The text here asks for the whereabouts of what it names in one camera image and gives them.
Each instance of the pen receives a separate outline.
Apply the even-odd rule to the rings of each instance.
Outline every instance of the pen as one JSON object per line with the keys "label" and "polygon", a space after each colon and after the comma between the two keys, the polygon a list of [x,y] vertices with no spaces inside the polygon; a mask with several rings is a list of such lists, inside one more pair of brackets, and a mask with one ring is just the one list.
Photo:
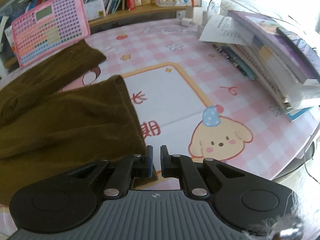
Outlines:
{"label": "pen", "polygon": [[228,54],[228,52],[226,52],[224,49],[219,49],[219,52],[224,54],[227,57],[227,59],[231,63],[233,63],[233,65],[236,67],[236,69],[239,70],[244,76],[247,77],[247,73],[233,60],[233,58]]}
{"label": "pen", "polygon": [[235,63],[246,73],[246,76],[251,80],[256,78],[255,73],[250,69],[250,67],[240,59],[236,53],[233,52],[232,49],[226,46],[222,46],[222,49],[234,60]]}

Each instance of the cartoon dog illustration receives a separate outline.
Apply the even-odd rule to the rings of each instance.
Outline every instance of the cartoon dog illustration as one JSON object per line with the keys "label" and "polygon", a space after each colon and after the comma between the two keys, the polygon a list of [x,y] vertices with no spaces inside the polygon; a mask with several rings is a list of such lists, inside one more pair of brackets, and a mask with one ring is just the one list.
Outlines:
{"label": "cartoon dog illustration", "polygon": [[242,153],[246,143],[252,142],[252,132],[242,123],[220,116],[222,112],[223,107],[219,105],[205,109],[189,144],[193,161],[202,162],[208,157],[230,160]]}
{"label": "cartoon dog illustration", "polygon": [[96,66],[92,68],[90,71],[88,71],[87,73],[85,73],[83,76],[77,78],[70,84],[63,87],[58,92],[68,91],[68,90],[72,90],[72,89],[76,89],[84,86],[90,86],[93,82],[95,82],[98,76],[100,76],[100,73],[101,73],[100,68]]}

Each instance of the notebook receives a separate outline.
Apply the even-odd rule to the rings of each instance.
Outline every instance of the notebook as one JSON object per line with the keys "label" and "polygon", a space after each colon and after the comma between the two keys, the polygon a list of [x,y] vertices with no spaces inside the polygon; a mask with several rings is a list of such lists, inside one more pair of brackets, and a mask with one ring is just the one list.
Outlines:
{"label": "notebook", "polygon": [[293,122],[294,120],[296,120],[298,117],[302,116],[303,114],[305,114],[306,112],[310,111],[312,107],[307,107],[307,108],[303,108],[303,109],[297,109],[297,110],[293,110],[289,113],[286,114],[287,118],[290,120],[290,122]]}
{"label": "notebook", "polygon": [[232,10],[229,10],[228,15],[245,28],[250,29],[261,42],[268,46],[272,52],[276,53],[301,84],[307,84],[308,80],[315,79],[309,67],[277,33],[276,28],[280,27],[280,25],[271,17]]}
{"label": "notebook", "polygon": [[283,27],[278,27],[277,32],[303,59],[305,64],[309,66],[310,71],[314,75],[315,79],[308,79],[307,84],[320,86],[320,58],[316,52],[316,48],[312,48],[298,34],[291,32]]}

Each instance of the pink checkered tablecloth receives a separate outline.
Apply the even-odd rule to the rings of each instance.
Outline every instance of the pink checkered tablecloth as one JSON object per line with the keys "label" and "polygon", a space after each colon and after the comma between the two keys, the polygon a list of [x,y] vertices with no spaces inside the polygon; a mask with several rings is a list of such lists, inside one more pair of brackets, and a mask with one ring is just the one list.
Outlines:
{"label": "pink checkered tablecloth", "polygon": [[[245,144],[243,152],[225,162],[266,179],[274,178],[314,132],[319,108],[289,122],[258,81],[244,77],[211,44],[200,42],[196,30],[197,26],[184,28],[177,19],[169,19],[91,35],[87,43],[107,56],[93,83],[159,63],[178,63],[213,105],[223,106],[223,116],[244,124],[253,134],[253,141]],[[24,71],[1,80],[0,87]],[[86,85],[85,78],[80,81],[73,87]]]}

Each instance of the red chinese character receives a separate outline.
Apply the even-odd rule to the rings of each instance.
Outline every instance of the red chinese character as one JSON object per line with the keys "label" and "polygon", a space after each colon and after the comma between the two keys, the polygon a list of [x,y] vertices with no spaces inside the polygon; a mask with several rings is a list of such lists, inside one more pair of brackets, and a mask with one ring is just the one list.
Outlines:
{"label": "red chinese character", "polygon": [[131,98],[131,100],[135,103],[135,104],[137,104],[137,105],[139,105],[139,104],[141,104],[143,101],[145,101],[145,100],[147,100],[147,98],[144,98],[144,96],[145,96],[145,94],[142,94],[141,95],[141,93],[142,93],[142,91],[140,91],[138,94],[132,94],[132,98]]}
{"label": "red chinese character", "polygon": [[237,91],[235,90],[235,88],[237,88],[237,87],[219,87],[219,88],[228,89],[228,92],[233,96],[236,96],[238,94]]}
{"label": "red chinese character", "polygon": [[156,121],[150,121],[148,123],[143,122],[141,125],[141,131],[143,133],[143,138],[156,136],[161,133],[160,127]]}

